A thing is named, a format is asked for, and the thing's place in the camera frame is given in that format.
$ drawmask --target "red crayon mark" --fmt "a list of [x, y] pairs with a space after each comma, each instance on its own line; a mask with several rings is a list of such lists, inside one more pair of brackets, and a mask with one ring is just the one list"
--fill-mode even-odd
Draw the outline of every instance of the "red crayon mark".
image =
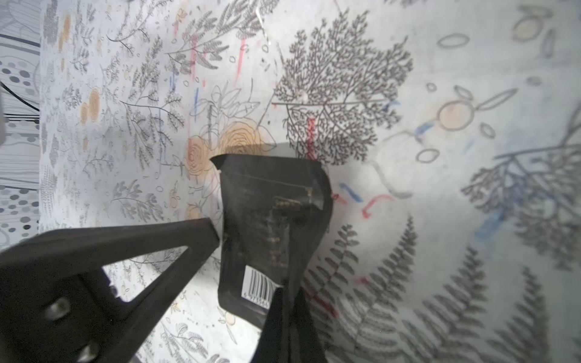
[[366, 276], [362, 276], [362, 277], [358, 277], [355, 279], [355, 283], [360, 283], [363, 285], [367, 285], [369, 283], [369, 280], [367, 279]]
[[315, 297], [311, 297], [311, 295], [306, 292], [305, 290], [304, 294], [307, 296], [307, 300], [313, 300], [315, 301], [317, 304], [319, 304], [323, 309], [327, 310], [335, 319], [337, 319], [337, 312], [335, 311], [335, 309], [333, 308], [333, 306], [331, 306], [331, 304], [327, 303], [326, 301], [322, 300], [320, 297], [315, 296]]
[[196, 79], [196, 59], [198, 58], [198, 51], [196, 46], [198, 45], [198, 39], [196, 37], [192, 38], [192, 50], [190, 52], [190, 72], [192, 73], [192, 80]]
[[331, 194], [331, 198], [333, 198], [333, 200], [336, 200], [337, 202], [341, 203], [341, 204], [347, 204], [347, 201], [345, 199], [343, 199], [339, 194], [334, 193]]
[[242, 71], [242, 58], [244, 58], [244, 45], [246, 44], [246, 40], [242, 40], [242, 45], [240, 46], [240, 55], [238, 56], [238, 70], [236, 71], [236, 81], [238, 81], [238, 77], [240, 77], [240, 72]]
[[307, 126], [307, 159], [315, 160], [315, 122], [314, 117], [309, 117]]
[[371, 208], [373, 206], [373, 204], [375, 204], [376, 202], [382, 200], [382, 199], [388, 199], [388, 200], [393, 200], [392, 196], [389, 194], [380, 194], [378, 196], [373, 197], [373, 199], [371, 199], [371, 201], [369, 203], [367, 203], [367, 205], [365, 206], [365, 208], [363, 208], [363, 218], [369, 218], [371, 217], [371, 213], [369, 213], [367, 210], [369, 208]]

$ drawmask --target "black plastic bag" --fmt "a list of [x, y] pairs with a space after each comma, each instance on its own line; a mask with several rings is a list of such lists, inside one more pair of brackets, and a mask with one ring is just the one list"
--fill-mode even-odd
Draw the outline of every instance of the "black plastic bag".
[[218, 301], [263, 327], [277, 287], [291, 313], [303, 273], [331, 219], [331, 187], [317, 161], [223, 154], [224, 234]]

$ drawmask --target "barcode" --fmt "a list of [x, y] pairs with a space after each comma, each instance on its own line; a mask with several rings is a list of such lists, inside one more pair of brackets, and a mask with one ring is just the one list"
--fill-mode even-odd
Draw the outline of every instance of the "barcode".
[[246, 266], [244, 270], [244, 280], [242, 282], [242, 297], [265, 309], [270, 308], [270, 301], [274, 295], [277, 285], [262, 272]]

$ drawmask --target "floral wallpaper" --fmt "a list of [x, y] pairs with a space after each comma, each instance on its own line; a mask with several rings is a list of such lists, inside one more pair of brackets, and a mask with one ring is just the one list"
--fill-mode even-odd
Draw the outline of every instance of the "floral wallpaper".
[[[303, 287], [329, 361], [580, 361], [577, 2], [40, 7], [41, 231], [221, 233], [209, 158], [318, 160], [335, 204]], [[130, 300], [180, 252], [105, 270]], [[219, 272], [218, 249], [141, 361], [251, 359]]]

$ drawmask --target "blue crayon mark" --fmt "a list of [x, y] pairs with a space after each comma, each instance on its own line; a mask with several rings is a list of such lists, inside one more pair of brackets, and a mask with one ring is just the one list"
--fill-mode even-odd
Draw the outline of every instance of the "blue crayon mark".
[[385, 106], [383, 107], [382, 111], [383, 111], [383, 112], [387, 112], [387, 111], [388, 111], [388, 109], [389, 109], [389, 106], [393, 106], [393, 105], [401, 105], [401, 103], [399, 103], [399, 101], [395, 99], [395, 100], [393, 100], [393, 101], [389, 102], [387, 105], [385, 105]]
[[427, 130], [431, 129], [432, 127], [434, 127], [436, 124], [433, 121], [428, 121], [426, 123], [421, 124], [420, 126], [418, 126], [415, 131], [414, 131], [414, 136], [417, 138], [418, 136], [421, 136], [422, 134], [424, 134]]
[[498, 231], [500, 225], [504, 221], [504, 215], [506, 214], [506, 206], [498, 206], [494, 212], [491, 213], [490, 217], [484, 221], [480, 228], [474, 233], [479, 239], [487, 239]]
[[464, 147], [464, 151], [462, 152], [462, 155], [465, 155], [470, 150], [470, 148], [473, 147], [473, 145], [474, 145], [474, 140], [468, 141], [468, 143]]
[[341, 189], [343, 189], [344, 191], [346, 191], [349, 194], [349, 196], [351, 198], [353, 198], [353, 200], [355, 200], [355, 202], [357, 202], [357, 203], [363, 202], [363, 198], [361, 198], [359, 195], [357, 195], [356, 192], [354, 192], [347, 184], [339, 183], [339, 187]]
[[200, 88], [197, 87], [196, 88], [196, 99], [194, 101], [193, 104], [193, 122], [196, 122], [198, 120], [198, 92], [200, 91]]

